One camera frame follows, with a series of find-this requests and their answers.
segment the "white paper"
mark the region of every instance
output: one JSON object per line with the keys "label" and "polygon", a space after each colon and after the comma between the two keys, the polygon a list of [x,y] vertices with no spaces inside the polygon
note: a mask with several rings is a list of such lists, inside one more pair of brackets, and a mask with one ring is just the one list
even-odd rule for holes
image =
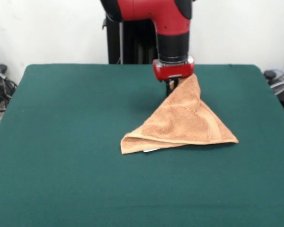
{"label": "white paper", "polygon": [[148,152],[152,152],[152,151],[155,151],[155,150],[159,150],[159,148],[158,149],[152,149],[152,150],[144,150],[143,152],[148,153]]}

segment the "towel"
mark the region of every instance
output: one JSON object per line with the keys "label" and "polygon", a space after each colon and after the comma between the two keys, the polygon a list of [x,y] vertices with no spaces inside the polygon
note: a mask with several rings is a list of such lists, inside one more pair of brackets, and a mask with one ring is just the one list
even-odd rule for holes
{"label": "towel", "polygon": [[181,79],[142,126],[121,140],[122,154],[184,145],[238,143],[238,139],[201,100],[197,76]]}

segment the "white wall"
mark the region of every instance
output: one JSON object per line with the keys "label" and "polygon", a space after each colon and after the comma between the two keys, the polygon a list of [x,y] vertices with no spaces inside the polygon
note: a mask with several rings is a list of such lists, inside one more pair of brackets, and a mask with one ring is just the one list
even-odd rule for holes
{"label": "white wall", "polygon": [[[19,82],[32,63],[107,63],[100,0],[0,0],[0,62]],[[284,0],[197,0],[197,63],[284,70]]]}

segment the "green tablecloth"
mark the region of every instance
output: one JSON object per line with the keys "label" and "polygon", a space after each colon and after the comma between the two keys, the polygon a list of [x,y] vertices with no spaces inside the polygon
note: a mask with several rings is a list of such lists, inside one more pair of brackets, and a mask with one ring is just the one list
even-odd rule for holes
{"label": "green tablecloth", "polygon": [[284,110],[255,66],[196,74],[240,144],[122,156],[165,97],[150,65],[29,66],[0,125],[0,227],[284,227]]}

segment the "green table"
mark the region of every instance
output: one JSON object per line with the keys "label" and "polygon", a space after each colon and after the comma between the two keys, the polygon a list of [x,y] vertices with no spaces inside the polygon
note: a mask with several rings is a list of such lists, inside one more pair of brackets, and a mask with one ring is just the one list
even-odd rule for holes
{"label": "green table", "polygon": [[165,97],[150,65],[29,66],[0,125],[0,227],[284,227],[284,110],[255,66],[196,74],[240,144],[122,156]]}

